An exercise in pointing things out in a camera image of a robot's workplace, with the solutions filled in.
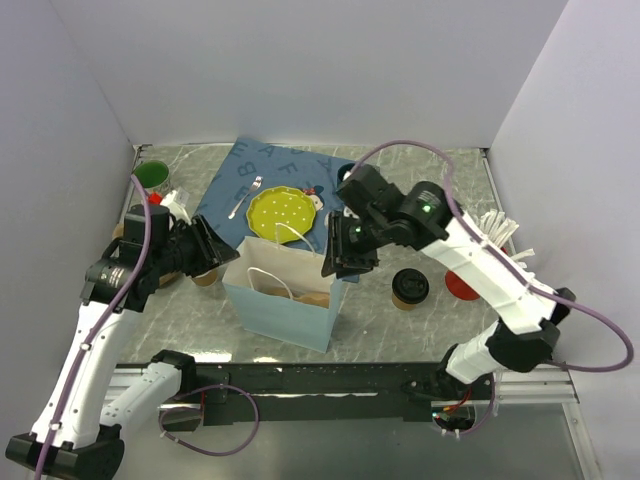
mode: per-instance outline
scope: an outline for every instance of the yellow-green scalloped plate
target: yellow-green scalloped plate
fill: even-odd
[[[276,241],[276,223],[284,223],[304,235],[313,226],[316,209],[313,200],[302,190],[292,187],[274,187],[256,195],[249,209],[249,228],[260,238]],[[288,228],[278,228],[280,243],[292,242],[299,238]]]

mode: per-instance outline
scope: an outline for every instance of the silver fork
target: silver fork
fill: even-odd
[[[238,202],[238,204],[235,207],[233,207],[233,210],[231,210],[231,213],[229,214],[229,220],[231,220],[233,217],[236,216],[236,212],[240,208],[240,205],[242,205],[242,202],[244,202],[249,195],[251,195],[257,189],[259,189],[260,185],[262,185],[262,177],[258,175],[256,179],[253,181],[253,183],[251,184],[251,186],[249,187],[249,191],[246,193],[246,195],[242,197]]]

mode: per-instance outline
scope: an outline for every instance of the green plate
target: green plate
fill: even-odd
[[[284,223],[304,235],[313,226],[316,209],[313,200],[301,190],[292,187],[274,187],[256,195],[249,209],[249,228],[260,238],[276,241],[276,223]],[[278,228],[280,243],[299,238],[288,228]]]

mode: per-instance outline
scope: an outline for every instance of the paper bag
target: paper bag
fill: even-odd
[[[326,352],[342,296],[342,281],[322,278],[323,257],[268,240],[245,237],[240,258],[227,267],[222,283],[242,326],[254,333]],[[329,308],[268,295],[274,288],[291,296],[328,293]]]

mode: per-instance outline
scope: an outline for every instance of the marble tabletop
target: marble tabletop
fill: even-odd
[[[294,146],[297,149],[358,159],[365,147]],[[141,161],[161,160],[171,169],[172,182],[190,194],[193,214],[230,145],[143,147]],[[486,162],[478,149],[451,150],[457,171],[455,197],[479,216],[496,208]],[[392,147],[374,156],[389,182],[407,192],[414,183],[441,183],[445,165],[416,147]],[[136,202],[135,195],[131,202]],[[438,361],[454,343],[465,342],[496,319],[483,301],[455,298],[444,284],[446,269],[409,248],[379,250],[380,266],[346,283],[340,314],[329,350],[318,353],[243,330],[220,281],[201,288],[180,278],[148,301],[135,334],[123,350],[122,363],[148,362],[167,348],[193,355],[199,362],[402,362]],[[391,303],[391,280],[412,267],[429,279],[429,297],[411,312]]]

